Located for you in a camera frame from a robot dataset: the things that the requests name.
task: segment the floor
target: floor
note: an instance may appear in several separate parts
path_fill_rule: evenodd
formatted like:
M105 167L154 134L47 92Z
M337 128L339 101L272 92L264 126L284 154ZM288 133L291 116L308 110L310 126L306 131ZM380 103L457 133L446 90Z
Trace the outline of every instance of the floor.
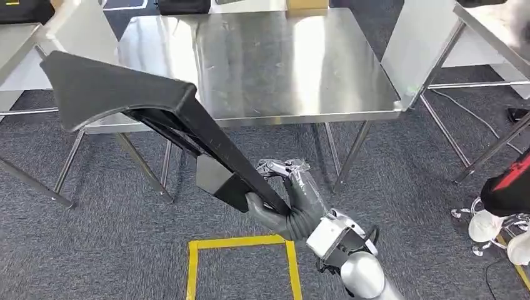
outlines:
M381 57L403 1L344 0L377 55ZM107 16L118 36L131 16L155 14L112 11ZM495 80L488 67L444 71L441 81ZM506 107L528 108L505 87L451 91L501 132L509 128ZM461 143L475 158L494 136L478 121L442 97L428 95ZM53 105L48 91L25 92L15 109ZM358 123L332 124L341 161ZM501 251L483 257L471 252L466 222L449 211L469 204L483 182L497 175L517 154L503 149L461 185L451 179L461 170L422 105L397 121L378 122L363 147L347 184L331 193L335 179L322 125L241 127L226 130L253 163L260 158L304 158L321 192L335 208L360 225L378 224L380 260L406 299L530 299ZM524 132L514 142L528 147ZM0 153L48 186L53 186L75 138L54 114L9 117L0 122ZM131 135L132 142L159 173L163 139L152 132ZM64 195L79 207L66 211L42 194L0 172L0 299L184 299L188 242L270 234L194 186L194 161L175 153L169 192L175 203L156 196L117 141L88 136L65 183ZM303 243L296 245L304 299L348 299L337 276L320 274ZM292 299L284 246L201 250L196 299Z

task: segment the white robot part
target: white robot part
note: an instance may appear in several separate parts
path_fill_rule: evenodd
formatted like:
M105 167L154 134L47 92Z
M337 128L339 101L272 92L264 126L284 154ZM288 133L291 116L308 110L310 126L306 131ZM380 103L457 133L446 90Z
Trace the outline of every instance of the white robot part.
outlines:
M530 231L512 238L506 252L513 264L527 266L530 262Z
M378 259L364 251L355 252L341 267L344 286L356 297L373 299L383 293L385 278Z
M322 217L307 246L325 265L340 270L344 287L355 299L404 299L384 275L374 243L344 213L331 209Z

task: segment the table top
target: table top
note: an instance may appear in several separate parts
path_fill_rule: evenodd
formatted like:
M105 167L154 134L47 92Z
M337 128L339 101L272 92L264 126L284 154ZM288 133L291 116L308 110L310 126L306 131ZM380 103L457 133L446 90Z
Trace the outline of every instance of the table top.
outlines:
M197 86L222 127L399 116L399 98L348 9L135 17L128 68ZM115 115L87 133L147 130Z
M504 4L465 8L454 12L473 28L519 72L530 78L530 3L509 0Z
M0 25L0 85L33 48L39 24Z

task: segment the stainless steel table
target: stainless steel table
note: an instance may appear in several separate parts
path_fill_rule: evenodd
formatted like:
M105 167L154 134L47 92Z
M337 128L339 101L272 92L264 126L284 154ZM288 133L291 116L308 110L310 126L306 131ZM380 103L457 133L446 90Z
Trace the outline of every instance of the stainless steel table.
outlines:
M35 46L39 24L0 25L0 85Z
M31 49L36 46L34 37L39 27L40 24L0 25L0 85L9 77ZM0 112L0 116L47 113L50 111L57 111L57 109ZM32 187L41 191L53 200L65 206L72 207L73 203L71 201L58 194L60 188L58 190L49 189L43 183L39 182L37 179L2 157L0 157L0 168L4 169L9 174L16 176L25 183L30 184Z
M334 189L371 121L402 111L348 9L134 17L118 53L129 68L194 83L197 99L222 127L324 123L338 176ZM364 121L342 167L328 123L334 121ZM121 114L84 128L121 136L147 130Z
M418 98L427 107L427 110L442 130L452 148L459 156L466 169L455 179L457 183L463 181L468 175L484 164L497 153L504 145L509 143L522 130L530 124L530 114L522 118L510 132L493 144L485 153L475 161L469 162L458 143L451 136L438 114L424 96L427 89L454 89L454 88L481 88L486 86L513 86L530 84L530 81L516 82L470 82L454 84L432 84L437 72L458 42L460 35L467 26L476 31L489 45L503 55L521 74L530 78L530 7L527 0L509 0L504 4L492 6L479 6L465 8L460 4L454 7L454 13L459 17L459 22L454 28L451 40L443 49L436 65L427 77Z

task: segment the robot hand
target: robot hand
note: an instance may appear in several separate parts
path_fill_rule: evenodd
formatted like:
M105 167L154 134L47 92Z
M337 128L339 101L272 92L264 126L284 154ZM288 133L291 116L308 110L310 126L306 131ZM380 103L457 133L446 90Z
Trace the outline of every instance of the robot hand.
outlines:
M366 234L349 216L337 209L329 209L308 170L309 165L300 159L286 162L260 160L257 171L264 178L283 178L291 212L287 216L277 214L258 195L248 193L249 212L284 239L300 241L307 238L307 246L317 256L318 271L338 274L350 296L403 300L376 258L379 229L375 227ZM375 233L373 242L370 240L372 233Z
M266 207L257 194L246 194L249 212L265 227L290 241L308 238L329 210L308 169L309 166L300 159L259 161L257 170L266 179L282 177L291 203L291 212L287 216Z

